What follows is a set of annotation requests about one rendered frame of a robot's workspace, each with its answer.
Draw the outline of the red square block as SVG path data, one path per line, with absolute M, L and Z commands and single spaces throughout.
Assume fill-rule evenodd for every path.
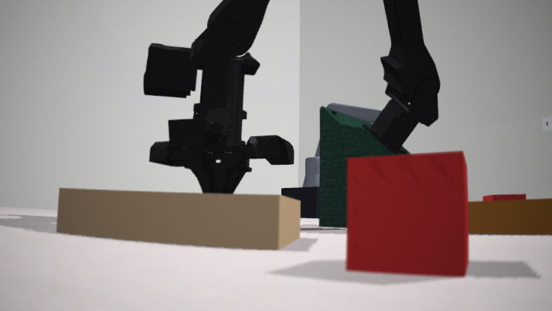
M 526 199 L 526 194 L 500 194 L 484 196 L 483 200 L 523 200 Z
M 463 151 L 347 158 L 346 270 L 465 277 Z

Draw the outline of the tan rectangular board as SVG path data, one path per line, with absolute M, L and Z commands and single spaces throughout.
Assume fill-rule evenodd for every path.
M 57 233 L 272 251 L 301 237 L 301 201 L 282 195 L 59 190 Z

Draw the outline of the brown rectangular board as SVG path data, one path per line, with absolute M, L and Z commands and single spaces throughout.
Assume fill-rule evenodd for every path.
M 552 198 L 469 201 L 469 233 L 552 234 Z

